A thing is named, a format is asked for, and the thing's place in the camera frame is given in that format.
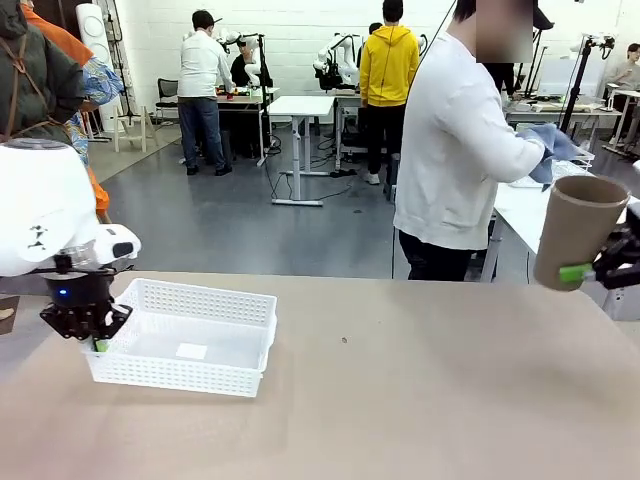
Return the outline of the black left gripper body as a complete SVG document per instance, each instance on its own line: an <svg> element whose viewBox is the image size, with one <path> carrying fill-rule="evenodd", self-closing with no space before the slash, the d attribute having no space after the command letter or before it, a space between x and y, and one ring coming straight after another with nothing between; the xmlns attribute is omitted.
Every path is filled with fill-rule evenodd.
<svg viewBox="0 0 640 480"><path fill-rule="evenodd" d="M117 303L110 291L116 275L112 268L71 271L68 274L49 273L45 276L49 304L68 308L92 306L95 320L98 320L109 304Z"/></svg>

